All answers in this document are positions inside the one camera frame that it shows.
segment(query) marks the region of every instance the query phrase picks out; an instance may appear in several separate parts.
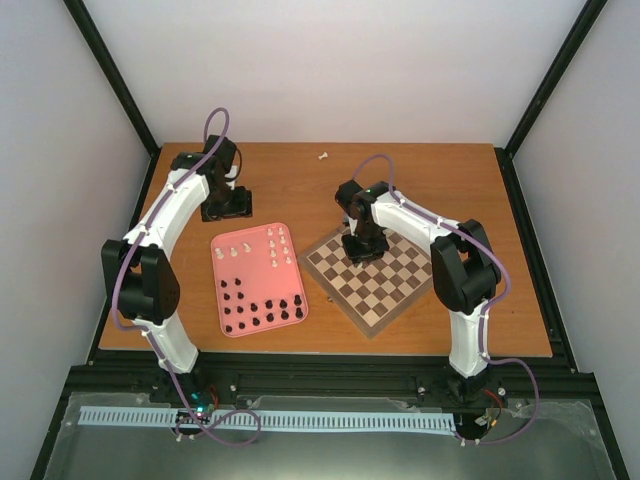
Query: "table top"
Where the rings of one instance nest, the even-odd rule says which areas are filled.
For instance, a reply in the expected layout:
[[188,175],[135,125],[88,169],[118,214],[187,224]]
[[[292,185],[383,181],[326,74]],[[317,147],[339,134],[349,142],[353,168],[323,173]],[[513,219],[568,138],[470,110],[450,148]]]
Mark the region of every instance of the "table top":
[[[302,323],[240,338],[220,331],[210,244],[221,233],[271,222],[285,223],[297,253],[341,224],[335,204],[338,185],[374,153],[396,163],[395,183],[411,200],[442,216],[483,224],[492,248],[513,281],[511,295],[491,311],[489,352],[494,355],[550,356],[551,348],[511,213],[493,147],[485,144],[239,143],[244,166],[238,180],[253,192],[253,217],[203,223],[197,211],[171,257],[181,287],[178,313],[191,341],[203,351],[447,355],[449,315],[428,292],[373,339],[331,303],[300,268],[309,316]],[[167,143],[162,148],[144,211],[166,182],[171,160],[202,144]],[[323,152],[328,157],[318,156]],[[371,162],[361,185],[387,180],[383,160]],[[145,339],[121,332],[108,321],[102,349],[149,349]]]

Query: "chessboard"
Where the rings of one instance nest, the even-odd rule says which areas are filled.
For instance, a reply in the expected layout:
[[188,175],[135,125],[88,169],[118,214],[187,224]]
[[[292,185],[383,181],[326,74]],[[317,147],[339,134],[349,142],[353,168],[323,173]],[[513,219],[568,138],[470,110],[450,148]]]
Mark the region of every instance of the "chessboard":
[[373,338],[433,286],[430,258],[387,230],[389,251],[353,265],[342,247],[347,227],[334,230],[298,257],[298,263],[369,338]]

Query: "white wall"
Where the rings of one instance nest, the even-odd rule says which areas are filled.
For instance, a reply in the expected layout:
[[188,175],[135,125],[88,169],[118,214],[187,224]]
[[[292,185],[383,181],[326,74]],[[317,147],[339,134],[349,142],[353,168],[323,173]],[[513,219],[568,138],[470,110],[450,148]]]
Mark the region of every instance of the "white wall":
[[515,165],[581,370],[640,478],[640,3],[609,2]]
[[28,478],[147,158],[62,1],[0,15],[0,477]]
[[159,141],[493,142],[584,0],[88,0]]

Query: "black metal frame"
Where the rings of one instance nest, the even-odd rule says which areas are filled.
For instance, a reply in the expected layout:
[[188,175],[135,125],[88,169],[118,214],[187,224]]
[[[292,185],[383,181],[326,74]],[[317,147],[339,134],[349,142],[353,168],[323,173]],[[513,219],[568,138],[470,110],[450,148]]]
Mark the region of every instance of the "black metal frame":
[[[131,123],[150,155],[149,168],[131,220],[135,225],[141,213],[160,149],[146,126],[140,111],[102,41],[82,0],[64,0],[74,20],[91,47],[96,60],[113,87]],[[614,472],[627,479],[620,450],[607,416],[598,385],[592,374],[578,373],[569,339],[544,265],[531,219],[524,201],[512,160],[537,119],[569,62],[595,22],[606,0],[588,0],[567,35],[560,51],[536,91],[507,146],[496,148],[513,217],[520,235],[529,272],[540,304],[552,347],[551,358],[530,358],[527,363],[539,383],[544,399],[586,399],[593,406]],[[158,401],[179,404],[166,376],[157,366],[153,352],[106,351],[98,348],[108,316],[105,304],[86,365],[72,367],[60,402],[44,441],[32,479],[43,478],[60,422],[73,392],[146,392]],[[295,354],[215,354],[201,353],[202,368],[218,386],[221,401],[234,403],[238,395],[313,395],[378,396],[403,399],[420,406],[442,408],[456,414],[484,408],[481,402],[465,407],[440,395],[434,379],[448,368],[447,357],[388,357],[349,355]],[[490,382],[504,387],[513,398],[530,398],[529,377],[518,366],[490,370]],[[425,387],[426,392],[418,392]]]

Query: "gray floor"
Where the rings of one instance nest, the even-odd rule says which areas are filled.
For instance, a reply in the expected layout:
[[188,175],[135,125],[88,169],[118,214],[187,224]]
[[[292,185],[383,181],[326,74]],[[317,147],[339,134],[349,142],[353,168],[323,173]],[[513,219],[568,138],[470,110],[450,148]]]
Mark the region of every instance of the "gray floor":
[[[599,436],[593,430],[585,435],[577,417],[567,420],[541,419],[502,446],[464,448],[452,437],[422,434],[264,433],[237,449],[206,438],[177,443],[169,429],[70,427],[63,429],[46,478],[613,479]],[[523,421],[503,412],[491,437]],[[220,435],[239,440],[249,434]]]

